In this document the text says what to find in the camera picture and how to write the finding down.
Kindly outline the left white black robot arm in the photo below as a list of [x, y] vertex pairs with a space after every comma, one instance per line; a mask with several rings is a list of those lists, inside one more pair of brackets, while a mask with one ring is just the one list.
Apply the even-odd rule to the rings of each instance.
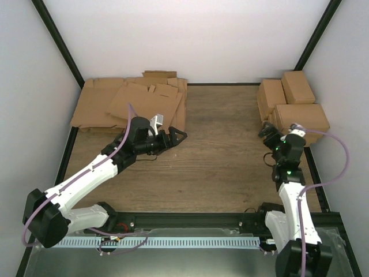
[[179, 145], [187, 133], [173, 126], [161, 130], [161, 115], [151, 120], [134, 117], [126, 130], [106, 145], [82, 170], [57, 186], [27, 196], [22, 222], [25, 229], [45, 248], [51, 248], [76, 231], [92, 229], [111, 233], [118, 226], [118, 213], [99, 202], [88, 208], [75, 205], [102, 183], [134, 164], [139, 155], [159, 156]]

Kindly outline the cardboard box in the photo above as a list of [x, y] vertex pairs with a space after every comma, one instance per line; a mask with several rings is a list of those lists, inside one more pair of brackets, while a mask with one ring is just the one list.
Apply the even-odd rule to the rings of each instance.
[[272, 113], [279, 131], [287, 134], [296, 123], [306, 129], [326, 132], [329, 121], [320, 104], [277, 104]]

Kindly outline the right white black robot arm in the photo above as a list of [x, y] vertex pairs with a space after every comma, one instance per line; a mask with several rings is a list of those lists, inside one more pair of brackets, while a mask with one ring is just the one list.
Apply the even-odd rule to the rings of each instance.
[[306, 133], [302, 126], [293, 124], [287, 134], [282, 134], [265, 122], [258, 135], [275, 161], [272, 180], [284, 207], [283, 211], [267, 211], [256, 218], [258, 229], [270, 232], [276, 245], [276, 276], [327, 276], [332, 250], [322, 243], [313, 224], [300, 168]]

